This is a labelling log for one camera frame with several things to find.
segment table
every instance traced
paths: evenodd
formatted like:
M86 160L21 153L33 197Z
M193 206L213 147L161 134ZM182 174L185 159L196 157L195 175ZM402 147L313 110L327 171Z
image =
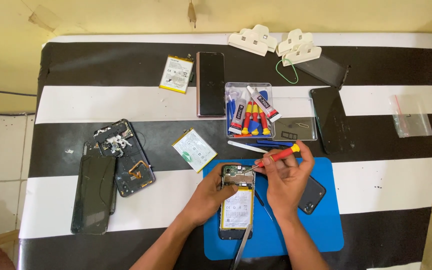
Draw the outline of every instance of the table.
M272 33L281 40L281 33ZM195 82L186 95L159 89L166 58L222 52L226 82L268 82L274 97L308 97L324 84L298 72L297 86L261 57L226 46L227 34L59 36L42 51L31 165L20 233L20 269L128 269L163 233L201 181L171 147L193 127L219 153L254 159L226 143L225 123L196 117ZM334 269L419 262L431 214L432 136L398 138L390 95L419 94L432 127L432 34L314 34L323 54L351 65L341 97L355 138L351 152L315 157L333 163L345 245L323 253ZM283 69L286 77L291 70ZM83 143L126 118L157 181L117 197L104 235L72 235L71 216ZM204 255L203 227L189 236L175 269L226 269ZM290 269L287 256L243 260L241 269Z

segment phone battery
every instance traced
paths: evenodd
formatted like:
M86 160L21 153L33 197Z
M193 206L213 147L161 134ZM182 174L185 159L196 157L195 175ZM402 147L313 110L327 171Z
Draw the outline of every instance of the phone battery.
M191 59L169 55L164 66L159 88L186 94L192 69L193 61Z
M197 173L218 154L193 128L184 132L172 146Z
M246 229L253 223L253 189L240 187L221 206L222 230Z

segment glue tube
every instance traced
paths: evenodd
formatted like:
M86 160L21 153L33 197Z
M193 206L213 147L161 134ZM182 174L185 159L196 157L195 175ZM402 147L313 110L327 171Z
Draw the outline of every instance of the glue tube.
M246 89L248 89L252 99L259 105L263 113L265 113L269 118L269 121L274 122L281 118L282 115L277 110L275 110L275 108L273 108L273 106L271 106L258 91L249 85L246 87Z
M246 108L247 102L248 95L246 91L243 91L241 97L236 101L236 109L234 110L233 120L231 121L231 125L229 125L228 131L241 134L241 130L243 129L244 109Z

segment small plastic ziplock bag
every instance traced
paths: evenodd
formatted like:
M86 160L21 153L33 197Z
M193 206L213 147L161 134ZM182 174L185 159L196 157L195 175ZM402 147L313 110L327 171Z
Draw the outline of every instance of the small plastic ziplock bag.
M428 114L423 113L423 101L418 95L392 95L389 104L393 110L393 121L399 138L431 136Z

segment screwdriver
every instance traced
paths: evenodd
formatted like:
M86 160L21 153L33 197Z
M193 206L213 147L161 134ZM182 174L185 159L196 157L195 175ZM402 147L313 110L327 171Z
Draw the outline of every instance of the screwdriver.
M283 150L283 151L281 151L281 152L279 152L279 153L277 153L277 154L273 154L273 155L271 155L270 156L270 158L274 161L274 162L277 162L277 161L279 161L280 159L283 159L283 158L285 158L285 157L288 157L289 155L291 155L292 153L294 153L294 152L299 152L300 151L300 147L297 145L297 144L293 144L293 146L291 146L290 148L288 148L288 149L285 149L285 150ZM251 169L248 169L248 170L246 170L246 171L244 171L243 172L243 174L245 174L245 173L247 173L247 172L250 172L250 171L252 171L252 170L254 170L255 168L263 168L265 165L263 164L263 162L261 161L260 163L258 163L258 166L256 166L256 167L254 167L254 168L251 168Z

